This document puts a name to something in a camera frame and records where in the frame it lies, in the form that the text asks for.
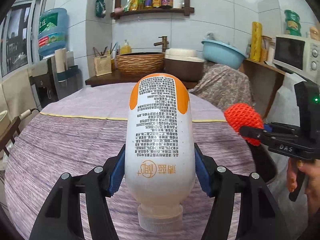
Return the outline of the right hand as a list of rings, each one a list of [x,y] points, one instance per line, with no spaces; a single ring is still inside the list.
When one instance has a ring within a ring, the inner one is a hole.
[[[319,177],[320,164],[316,159],[313,163],[289,158],[287,168],[287,189],[293,192],[297,188],[297,172],[303,172],[308,178],[305,194],[308,200],[308,215],[313,217],[319,210]]]

